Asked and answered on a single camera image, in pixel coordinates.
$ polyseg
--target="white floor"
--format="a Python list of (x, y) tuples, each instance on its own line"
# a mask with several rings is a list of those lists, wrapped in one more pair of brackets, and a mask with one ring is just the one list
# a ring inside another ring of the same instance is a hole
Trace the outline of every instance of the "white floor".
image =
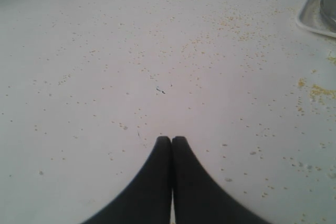
[(84, 221), (159, 135), (271, 223), (336, 223), (336, 42), (304, 1), (0, 0), (0, 223)]

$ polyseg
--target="white tray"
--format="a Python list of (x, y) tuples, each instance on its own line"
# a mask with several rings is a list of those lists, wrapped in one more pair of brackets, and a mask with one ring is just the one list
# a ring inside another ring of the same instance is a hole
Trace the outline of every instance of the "white tray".
[(336, 38), (336, 33), (323, 23), (320, 15), (321, 0), (306, 0), (296, 17), (298, 27), (313, 33)]

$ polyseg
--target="metal tray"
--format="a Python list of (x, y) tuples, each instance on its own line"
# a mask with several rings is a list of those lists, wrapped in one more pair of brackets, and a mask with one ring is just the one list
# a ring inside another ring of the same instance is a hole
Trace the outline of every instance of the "metal tray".
[(336, 33), (322, 20), (320, 1), (306, 0), (296, 17), (296, 24), (298, 27), (313, 33), (336, 38)]

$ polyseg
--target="white surface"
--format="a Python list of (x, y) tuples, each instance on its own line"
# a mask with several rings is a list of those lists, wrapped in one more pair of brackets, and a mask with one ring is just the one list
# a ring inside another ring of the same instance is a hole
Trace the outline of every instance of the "white surface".
[(336, 33), (323, 22), (320, 14), (321, 0), (306, 0), (296, 17), (296, 24), (305, 30), (336, 38)]
[(336, 223), (336, 103), (309, 96), (336, 43), (303, 2), (0, 0), (0, 223), (85, 220), (160, 134), (272, 223)]

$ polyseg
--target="metal container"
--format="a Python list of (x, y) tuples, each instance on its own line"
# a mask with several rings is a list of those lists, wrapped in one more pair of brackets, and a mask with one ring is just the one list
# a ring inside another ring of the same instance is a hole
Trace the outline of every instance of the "metal container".
[(323, 21), (336, 29), (336, 0), (321, 0), (320, 10)]

